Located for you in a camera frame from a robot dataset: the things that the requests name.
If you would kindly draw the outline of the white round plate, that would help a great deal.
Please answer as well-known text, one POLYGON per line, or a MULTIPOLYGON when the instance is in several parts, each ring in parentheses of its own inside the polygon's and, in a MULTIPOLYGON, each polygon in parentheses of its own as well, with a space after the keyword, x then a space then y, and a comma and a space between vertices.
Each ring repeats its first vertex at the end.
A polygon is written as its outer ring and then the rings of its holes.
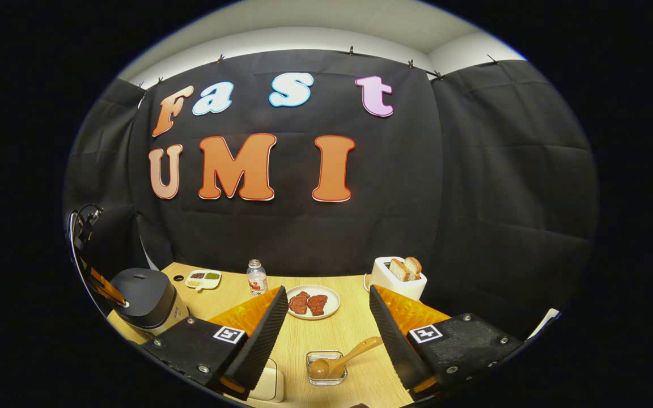
POLYGON ((287 306, 288 306, 287 311, 293 317, 301 318, 302 320, 320 320, 321 318, 330 317, 340 307, 340 302, 341 299, 334 290, 321 285, 314 285, 314 284, 299 285, 297 287, 293 287, 287 290, 287 306), (322 316, 313 317, 309 309, 306 311, 306 314, 304 315, 297 315, 296 313, 290 312, 289 310, 290 299, 292 299, 292 297, 294 297, 301 291, 305 291, 309 295, 322 294, 328 296, 329 300, 324 307, 324 314, 322 316))

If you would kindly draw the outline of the row of black cloth clips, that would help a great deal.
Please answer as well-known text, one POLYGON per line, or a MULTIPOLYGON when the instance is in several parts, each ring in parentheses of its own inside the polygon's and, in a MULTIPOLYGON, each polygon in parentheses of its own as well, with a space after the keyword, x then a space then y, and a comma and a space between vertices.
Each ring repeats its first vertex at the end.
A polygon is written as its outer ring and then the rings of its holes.
MULTIPOLYGON (((449 73, 477 66, 503 66, 506 61, 523 61, 524 57, 514 52, 510 47, 497 43, 487 43, 483 40, 451 41, 446 45, 439 46, 437 50, 424 54, 415 49, 402 48, 398 50, 394 46, 386 48, 382 46, 367 46, 355 48, 353 45, 347 48, 330 46, 321 47, 321 51, 345 55, 348 57, 370 57, 382 58, 388 61, 401 63, 402 65, 415 70, 423 70, 433 78, 445 77, 449 73)), ((225 54, 207 53, 205 48, 195 46, 183 52, 176 53, 164 60, 140 70, 129 77, 123 76, 122 80, 140 86, 150 88, 159 81, 173 78, 175 75, 184 73, 195 67, 205 65, 222 66, 226 62, 233 62, 238 58, 264 54, 267 49, 257 49, 254 52, 237 54, 234 50, 225 54)))

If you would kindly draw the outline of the clear glass chopstick holder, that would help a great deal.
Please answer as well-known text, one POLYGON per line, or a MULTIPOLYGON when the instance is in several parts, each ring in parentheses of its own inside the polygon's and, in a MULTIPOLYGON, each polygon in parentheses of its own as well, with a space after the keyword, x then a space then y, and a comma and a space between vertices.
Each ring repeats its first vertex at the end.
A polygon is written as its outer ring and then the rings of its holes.
POLYGON ((307 375, 310 383, 314 386, 335 386, 335 385, 340 385, 340 383, 344 382, 345 379, 348 376, 348 370, 347 367, 344 366, 342 371, 337 374, 336 377, 330 377, 330 378, 316 378, 311 374, 311 366, 312 364, 319 359, 332 359, 336 360, 339 358, 343 357, 343 353, 336 351, 336 350, 320 350, 320 351, 311 351, 306 354, 306 361, 307 361, 307 375))

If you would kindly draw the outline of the wooden spoon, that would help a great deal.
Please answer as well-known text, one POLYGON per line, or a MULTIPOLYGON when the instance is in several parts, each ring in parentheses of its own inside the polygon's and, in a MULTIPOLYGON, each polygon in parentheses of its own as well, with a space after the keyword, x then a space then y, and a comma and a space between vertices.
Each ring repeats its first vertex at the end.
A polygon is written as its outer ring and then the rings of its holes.
POLYGON ((345 356, 339 358, 318 358, 310 364, 308 376, 310 380, 314 381, 337 380, 345 374, 346 365, 349 361, 366 351, 375 349, 381 344, 383 344, 381 337, 371 337, 360 342, 345 356))

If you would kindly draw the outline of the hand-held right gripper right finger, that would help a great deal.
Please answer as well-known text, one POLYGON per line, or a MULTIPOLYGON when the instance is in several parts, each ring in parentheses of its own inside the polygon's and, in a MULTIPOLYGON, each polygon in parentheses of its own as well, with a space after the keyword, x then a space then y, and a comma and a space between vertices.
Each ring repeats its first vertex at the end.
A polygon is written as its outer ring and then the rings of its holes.
POLYGON ((474 313, 449 317, 379 285, 370 288, 370 310, 397 377, 414 400, 458 392, 523 346, 474 313))

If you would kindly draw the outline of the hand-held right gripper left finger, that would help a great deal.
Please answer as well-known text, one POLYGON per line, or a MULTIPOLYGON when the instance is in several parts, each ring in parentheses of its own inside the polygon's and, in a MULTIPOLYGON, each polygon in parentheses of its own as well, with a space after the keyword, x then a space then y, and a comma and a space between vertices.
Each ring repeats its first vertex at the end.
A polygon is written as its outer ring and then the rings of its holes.
POLYGON ((261 379, 288 309, 287 291, 280 286, 209 320, 183 320, 142 348, 213 392, 247 397, 261 379))

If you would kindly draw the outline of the translucent rice container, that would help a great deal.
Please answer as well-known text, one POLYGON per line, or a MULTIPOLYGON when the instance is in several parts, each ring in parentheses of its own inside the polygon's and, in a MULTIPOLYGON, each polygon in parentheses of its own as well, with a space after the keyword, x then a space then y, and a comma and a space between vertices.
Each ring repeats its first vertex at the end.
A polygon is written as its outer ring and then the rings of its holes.
POLYGON ((285 378, 277 362, 269 358, 256 387, 249 393, 249 400, 280 403, 285 397, 285 378))

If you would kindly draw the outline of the clear drink bottle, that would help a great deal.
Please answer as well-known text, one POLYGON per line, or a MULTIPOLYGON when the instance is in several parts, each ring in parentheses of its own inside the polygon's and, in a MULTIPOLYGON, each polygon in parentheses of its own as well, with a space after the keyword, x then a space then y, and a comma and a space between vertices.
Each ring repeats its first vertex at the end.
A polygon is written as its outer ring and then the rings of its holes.
POLYGON ((247 282, 253 298, 262 295, 269 290, 267 274, 265 274, 265 269, 260 260, 249 260, 247 264, 247 282))

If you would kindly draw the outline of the white divided bean dish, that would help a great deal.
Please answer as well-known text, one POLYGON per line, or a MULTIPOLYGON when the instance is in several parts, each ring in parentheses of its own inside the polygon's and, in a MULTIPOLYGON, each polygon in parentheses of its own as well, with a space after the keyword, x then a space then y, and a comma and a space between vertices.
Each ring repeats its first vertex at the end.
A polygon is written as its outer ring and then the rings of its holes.
POLYGON ((220 271, 194 270, 185 279, 185 285, 194 290, 210 290, 218 287, 220 281, 220 271))

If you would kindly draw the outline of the black rice cooker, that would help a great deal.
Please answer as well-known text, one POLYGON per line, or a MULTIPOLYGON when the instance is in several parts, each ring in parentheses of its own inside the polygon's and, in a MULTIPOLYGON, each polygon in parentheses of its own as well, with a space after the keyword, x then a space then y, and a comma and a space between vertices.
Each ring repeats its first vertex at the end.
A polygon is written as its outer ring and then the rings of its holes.
POLYGON ((176 287, 163 272, 131 268, 119 272, 111 284, 125 299, 114 313, 125 323, 156 337, 191 317, 176 287))

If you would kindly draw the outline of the white toaster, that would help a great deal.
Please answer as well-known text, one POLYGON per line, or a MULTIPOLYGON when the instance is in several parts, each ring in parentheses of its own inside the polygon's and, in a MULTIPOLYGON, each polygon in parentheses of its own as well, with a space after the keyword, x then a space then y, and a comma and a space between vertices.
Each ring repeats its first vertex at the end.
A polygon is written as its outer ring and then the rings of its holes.
POLYGON ((371 285, 377 284, 380 287, 392 290, 397 294, 406 296, 413 300, 420 300, 420 297, 427 284, 427 277, 421 274, 420 278, 413 281, 399 281, 388 267, 392 259, 403 261, 401 257, 378 257, 374 259, 374 265, 370 275, 370 282, 366 284, 366 289, 370 289, 371 285))

